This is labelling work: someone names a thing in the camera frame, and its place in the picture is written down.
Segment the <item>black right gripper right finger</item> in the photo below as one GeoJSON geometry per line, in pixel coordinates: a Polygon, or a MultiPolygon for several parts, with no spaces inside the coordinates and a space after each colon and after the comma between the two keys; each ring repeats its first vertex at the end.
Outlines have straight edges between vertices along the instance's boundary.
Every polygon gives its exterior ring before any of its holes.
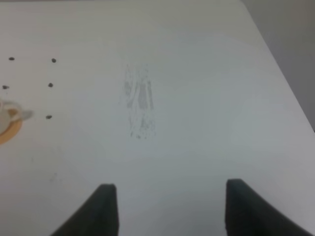
{"type": "Polygon", "coordinates": [[[225,228],[228,236],[310,236],[241,179],[226,183],[225,228]]]}

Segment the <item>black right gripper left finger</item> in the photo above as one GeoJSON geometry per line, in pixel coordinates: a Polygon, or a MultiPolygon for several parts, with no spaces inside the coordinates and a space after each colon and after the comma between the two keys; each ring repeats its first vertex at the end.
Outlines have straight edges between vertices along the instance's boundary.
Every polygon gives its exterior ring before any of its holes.
{"type": "Polygon", "coordinates": [[[83,205],[61,225],[54,236],[117,236],[119,213],[117,189],[102,184],[83,205]]]}

